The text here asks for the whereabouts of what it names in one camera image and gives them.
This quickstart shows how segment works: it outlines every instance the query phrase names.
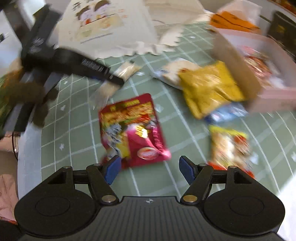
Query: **printed cartoon illustration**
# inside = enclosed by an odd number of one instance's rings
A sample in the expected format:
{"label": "printed cartoon illustration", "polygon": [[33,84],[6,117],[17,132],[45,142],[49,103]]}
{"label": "printed cartoon illustration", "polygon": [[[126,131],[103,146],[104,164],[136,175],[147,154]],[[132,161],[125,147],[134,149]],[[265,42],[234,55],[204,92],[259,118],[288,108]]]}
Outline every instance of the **printed cartoon illustration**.
{"label": "printed cartoon illustration", "polygon": [[94,11],[87,5],[76,14],[80,21],[80,26],[85,26],[93,21]]}
{"label": "printed cartoon illustration", "polygon": [[96,19],[101,19],[108,16],[107,10],[109,4],[110,2],[108,0],[101,0],[96,4],[94,8]]}
{"label": "printed cartoon illustration", "polygon": [[80,2],[73,4],[75,18],[78,20],[79,29],[75,33],[77,40],[88,41],[86,38],[100,37],[108,31],[124,26],[122,14],[125,10],[118,10],[111,4],[111,0],[86,0],[88,5],[80,6]]}

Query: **white snack bag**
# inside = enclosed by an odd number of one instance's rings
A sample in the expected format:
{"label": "white snack bag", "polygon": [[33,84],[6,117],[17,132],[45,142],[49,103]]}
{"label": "white snack bag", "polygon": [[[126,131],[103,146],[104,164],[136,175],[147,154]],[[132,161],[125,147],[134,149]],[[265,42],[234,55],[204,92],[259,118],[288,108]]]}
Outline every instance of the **white snack bag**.
{"label": "white snack bag", "polygon": [[[126,82],[134,73],[141,69],[140,66],[136,65],[133,61],[124,62],[113,75],[122,78]],[[116,91],[120,89],[119,85],[116,85],[109,81],[104,83],[96,90],[95,93],[90,96],[89,101],[93,109],[97,108],[101,110],[107,105],[107,101],[111,98]]]}
{"label": "white snack bag", "polygon": [[159,70],[153,73],[153,77],[161,80],[162,82],[181,90],[180,78],[178,72],[181,69],[196,70],[199,66],[186,59],[177,58],[174,61],[162,66]]}

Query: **small wrapped snack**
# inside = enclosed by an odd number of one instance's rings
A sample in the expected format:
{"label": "small wrapped snack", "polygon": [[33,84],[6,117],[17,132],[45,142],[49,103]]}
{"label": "small wrapped snack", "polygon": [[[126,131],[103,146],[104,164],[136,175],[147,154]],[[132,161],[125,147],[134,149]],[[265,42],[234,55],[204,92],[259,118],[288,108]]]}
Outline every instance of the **small wrapped snack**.
{"label": "small wrapped snack", "polygon": [[153,72],[153,77],[161,80],[162,82],[181,90],[180,78],[178,72],[181,70],[196,70],[199,66],[183,58],[177,58],[173,62],[169,62],[162,66],[157,71]]}
{"label": "small wrapped snack", "polygon": [[186,103],[197,119],[204,118],[222,105],[244,100],[222,61],[195,71],[181,70],[179,77]]}
{"label": "small wrapped snack", "polygon": [[[140,66],[136,65],[133,61],[124,62],[114,73],[113,75],[122,78],[126,82],[134,73],[141,69]],[[101,110],[104,108],[108,100],[118,91],[120,88],[119,85],[116,85],[112,82],[105,81],[92,96],[90,96],[90,104],[92,108],[97,108]]]}
{"label": "small wrapped snack", "polygon": [[237,166],[254,177],[251,171],[248,135],[214,125],[209,126],[209,131],[212,139],[212,157],[209,165],[217,170],[227,170],[229,166]]}
{"label": "small wrapped snack", "polygon": [[207,117],[205,117],[205,120],[209,124],[215,125],[225,121],[232,121],[238,117],[244,117],[247,114],[248,112],[241,103],[232,102],[228,105],[218,108],[217,110],[214,110]]}

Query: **red snack bag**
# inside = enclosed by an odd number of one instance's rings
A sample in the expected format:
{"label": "red snack bag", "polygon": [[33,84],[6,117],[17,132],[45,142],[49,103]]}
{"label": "red snack bag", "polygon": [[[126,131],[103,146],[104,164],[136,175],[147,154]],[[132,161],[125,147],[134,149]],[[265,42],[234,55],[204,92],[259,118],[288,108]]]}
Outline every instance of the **red snack bag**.
{"label": "red snack bag", "polygon": [[150,94],[111,104],[99,112],[104,161],[119,155],[122,168],[168,160],[160,125]]}

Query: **blue snack wrapper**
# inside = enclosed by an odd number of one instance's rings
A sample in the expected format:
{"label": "blue snack wrapper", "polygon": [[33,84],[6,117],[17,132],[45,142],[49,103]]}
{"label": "blue snack wrapper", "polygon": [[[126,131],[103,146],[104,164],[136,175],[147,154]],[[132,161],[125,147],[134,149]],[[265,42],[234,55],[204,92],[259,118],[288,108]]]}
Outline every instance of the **blue snack wrapper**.
{"label": "blue snack wrapper", "polygon": [[232,121],[237,117],[244,117],[246,115],[248,115],[248,112],[241,103],[232,102],[213,111],[205,117],[205,120],[209,124],[218,124],[225,121]]}

